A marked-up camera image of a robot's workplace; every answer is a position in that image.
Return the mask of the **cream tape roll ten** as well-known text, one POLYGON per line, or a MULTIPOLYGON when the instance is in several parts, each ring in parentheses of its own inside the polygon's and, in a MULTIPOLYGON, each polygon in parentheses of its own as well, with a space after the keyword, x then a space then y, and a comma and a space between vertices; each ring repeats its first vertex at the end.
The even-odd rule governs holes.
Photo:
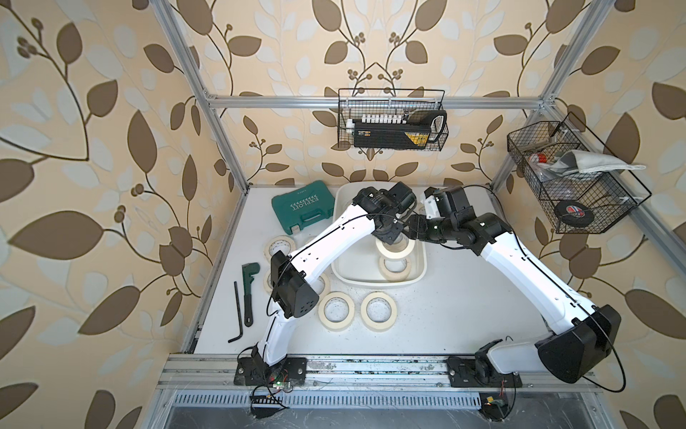
POLYGON ((411 274, 412 264, 407 258, 391 259, 381 256, 379 270, 381 276, 388 282, 404 282, 411 274))

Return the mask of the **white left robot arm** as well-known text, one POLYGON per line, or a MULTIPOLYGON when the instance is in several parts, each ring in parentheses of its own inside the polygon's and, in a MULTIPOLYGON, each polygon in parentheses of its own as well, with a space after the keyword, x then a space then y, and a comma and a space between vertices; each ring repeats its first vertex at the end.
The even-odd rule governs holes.
POLYGON ((402 217, 415 205, 416 196, 402 182, 390 189, 366 187, 332 225, 305 247, 288 255, 278 251, 271 257, 269 323, 254 352, 266 368, 280 364, 287 357, 297 321, 318 304, 319 295, 311 283, 367 236, 388 244, 396 241, 405 228, 402 217))

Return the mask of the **cream tape roll four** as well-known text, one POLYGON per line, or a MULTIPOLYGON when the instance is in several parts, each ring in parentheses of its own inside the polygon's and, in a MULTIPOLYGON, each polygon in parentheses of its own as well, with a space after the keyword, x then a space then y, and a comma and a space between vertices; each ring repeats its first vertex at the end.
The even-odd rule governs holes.
POLYGON ((311 283, 311 286, 319 297, 324 297, 330 293, 330 279, 326 273, 322 273, 311 283))

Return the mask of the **cream tape roll seven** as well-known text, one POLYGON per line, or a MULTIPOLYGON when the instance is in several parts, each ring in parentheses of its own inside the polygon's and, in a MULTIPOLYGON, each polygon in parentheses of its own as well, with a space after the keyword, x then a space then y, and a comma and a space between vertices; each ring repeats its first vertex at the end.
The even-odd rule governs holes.
POLYGON ((348 329, 353 322, 356 305, 352 298, 343 292, 331 292, 322 298, 318 316, 325 329, 339 332, 348 329))

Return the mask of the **cream tape roll one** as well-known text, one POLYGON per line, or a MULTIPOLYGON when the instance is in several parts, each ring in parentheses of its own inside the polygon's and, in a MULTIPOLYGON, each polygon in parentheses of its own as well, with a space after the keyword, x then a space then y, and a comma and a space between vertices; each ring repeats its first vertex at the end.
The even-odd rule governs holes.
POLYGON ((272 294, 273 292, 272 277, 270 271, 267 271, 264 275, 264 289, 267 294, 272 294))

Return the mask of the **grey cloth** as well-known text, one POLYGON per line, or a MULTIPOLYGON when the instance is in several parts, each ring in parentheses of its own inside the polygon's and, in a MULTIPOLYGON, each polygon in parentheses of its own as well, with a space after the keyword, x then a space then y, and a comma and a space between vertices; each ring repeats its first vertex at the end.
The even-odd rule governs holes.
POLYGON ((543 164, 543 167, 558 176, 646 169, 643 164, 628 164, 618 157, 582 150, 567 151, 555 163, 543 164))

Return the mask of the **cream tape roll two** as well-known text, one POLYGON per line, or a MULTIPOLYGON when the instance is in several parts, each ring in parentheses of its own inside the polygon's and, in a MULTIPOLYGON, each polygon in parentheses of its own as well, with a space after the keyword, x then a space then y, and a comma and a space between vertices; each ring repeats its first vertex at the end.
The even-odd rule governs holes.
POLYGON ((368 294, 361 307, 364 325, 374 332, 387 332, 398 318, 396 301, 386 293, 377 291, 368 294))

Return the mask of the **green pipe wrench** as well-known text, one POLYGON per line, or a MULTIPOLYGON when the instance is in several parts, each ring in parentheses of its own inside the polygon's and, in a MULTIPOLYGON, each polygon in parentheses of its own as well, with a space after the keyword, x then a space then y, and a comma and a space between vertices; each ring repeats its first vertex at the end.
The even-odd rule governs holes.
POLYGON ((253 304, 252 304, 252 283, 255 276, 260 272, 260 265, 251 262, 241 266, 242 282, 244 289, 244 324, 250 327, 254 323, 253 304))

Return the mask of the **white plastic storage box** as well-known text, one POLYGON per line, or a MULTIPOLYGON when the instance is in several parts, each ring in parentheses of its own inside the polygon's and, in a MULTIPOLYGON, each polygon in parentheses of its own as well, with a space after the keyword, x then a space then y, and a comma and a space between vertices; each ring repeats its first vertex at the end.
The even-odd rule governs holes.
MULTIPOLYGON (((343 214, 361 189, 390 189, 394 185, 394 182, 352 182, 341 186, 335 196, 334 218, 343 214)), ((405 257, 409 272, 404 280, 388 280, 380 267, 381 258, 375 237, 368 235, 342 253, 332 263, 332 271, 342 282, 367 289, 409 286, 422 280, 427 271, 426 248, 421 242, 405 257)))

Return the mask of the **aluminium frame post right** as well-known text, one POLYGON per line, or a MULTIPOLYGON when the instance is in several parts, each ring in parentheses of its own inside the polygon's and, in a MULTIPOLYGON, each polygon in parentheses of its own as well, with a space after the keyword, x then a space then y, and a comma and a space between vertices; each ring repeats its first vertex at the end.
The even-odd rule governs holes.
POLYGON ((486 107, 518 110, 525 123, 530 124, 546 109, 555 105, 573 68, 607 18, 611 1, 548 1, 544 16, 527 21, 520 32, 496 33, 491 47, 496 57, 517 60, 516 77, 511 89, 500 88, 483 95, 480 100, 486 107), (541 72, 538 84, 523 94, 526 73, 541 47, 551 43, 563 32, 566 38, 557 48, 551 48, 550 64, 541 72))

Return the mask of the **black tape roll red label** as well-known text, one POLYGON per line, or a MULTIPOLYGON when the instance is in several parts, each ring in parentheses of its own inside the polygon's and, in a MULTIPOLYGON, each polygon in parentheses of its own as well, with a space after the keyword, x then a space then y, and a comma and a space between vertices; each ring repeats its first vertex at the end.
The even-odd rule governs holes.
POLYGON ((559 201, 554 207, 554 214, 560 223, 573 228, 586 228, 595 220, 591 208, 574 200, 559 201))

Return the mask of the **black hex key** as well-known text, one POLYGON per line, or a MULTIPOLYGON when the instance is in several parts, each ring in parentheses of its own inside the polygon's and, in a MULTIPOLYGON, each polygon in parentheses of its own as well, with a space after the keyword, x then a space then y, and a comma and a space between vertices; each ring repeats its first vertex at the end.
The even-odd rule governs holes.
POLYGON ((244 335, 244 325, 242 322, 242 314, 241 314, 241 300, 240 300, 240 296, 239 296, 239 286, 238 286, 237 281, 233 282, 233 289, 234 289, 234 298, 235 298, 235 305, 236 305, 236 319, 237 319, 237 324, 239 327, 238 328, 239 333, 236 336, 228 339, 228 341, 227 341, 228 344, 232 344, 236 341, 239 341, 244 335))

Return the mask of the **green tool case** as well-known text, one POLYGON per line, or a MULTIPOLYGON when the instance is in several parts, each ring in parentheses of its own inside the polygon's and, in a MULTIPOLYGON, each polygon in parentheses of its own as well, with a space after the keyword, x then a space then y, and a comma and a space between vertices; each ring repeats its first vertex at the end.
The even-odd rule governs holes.
POLYGON ((333 216, 335 198, 323 181, 272 198, 280 226, 289 235, 333 216))

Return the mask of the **cream tape roll three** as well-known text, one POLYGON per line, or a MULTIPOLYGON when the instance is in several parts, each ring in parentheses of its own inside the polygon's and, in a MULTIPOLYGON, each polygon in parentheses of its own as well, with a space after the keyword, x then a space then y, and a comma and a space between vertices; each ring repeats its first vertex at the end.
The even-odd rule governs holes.
POLYGON ((272 257, 279 251, 287 256, 296 248, 296 242, 291 239, 291 237, 285 235, 277 236, 271 239, 266 245, 264 249, 264 255, 267 260, 271 260, 272 257))

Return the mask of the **cream tape roll five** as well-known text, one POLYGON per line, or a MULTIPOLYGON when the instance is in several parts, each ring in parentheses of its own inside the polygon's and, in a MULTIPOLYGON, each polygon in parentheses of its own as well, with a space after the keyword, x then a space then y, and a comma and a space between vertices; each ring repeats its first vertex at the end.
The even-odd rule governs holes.
POLYGON ((396 241, 389 244, 377 239, 375 241, 376 248, 382 257, 390 260, 404 259, 408 257, 416 246, 416 241, 400 235, 396 241))

